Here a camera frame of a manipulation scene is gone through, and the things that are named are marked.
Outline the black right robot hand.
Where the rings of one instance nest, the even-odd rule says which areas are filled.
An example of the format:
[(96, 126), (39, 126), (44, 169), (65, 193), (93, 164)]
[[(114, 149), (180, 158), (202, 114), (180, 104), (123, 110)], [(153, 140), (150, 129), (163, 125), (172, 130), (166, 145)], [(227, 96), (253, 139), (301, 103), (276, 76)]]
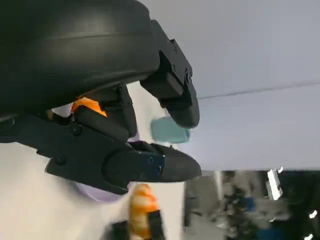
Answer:
[(165, 240), (160, 210), (130, 216), (128, 220), (115, 222), (106, 240)]

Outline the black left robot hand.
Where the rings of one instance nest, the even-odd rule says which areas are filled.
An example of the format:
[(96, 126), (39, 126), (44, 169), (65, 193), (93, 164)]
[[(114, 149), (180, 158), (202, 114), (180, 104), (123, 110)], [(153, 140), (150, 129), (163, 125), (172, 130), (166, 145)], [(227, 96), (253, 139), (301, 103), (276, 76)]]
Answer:
[(48, 174), (117, 195), (131, 182), (185, 182), (200, 165), (176, 149), (129, 142), (139, 82), (180, 127), (200, 121), (193, 70), (137, 0), (0, 3), (0, 141), (49, 158)]

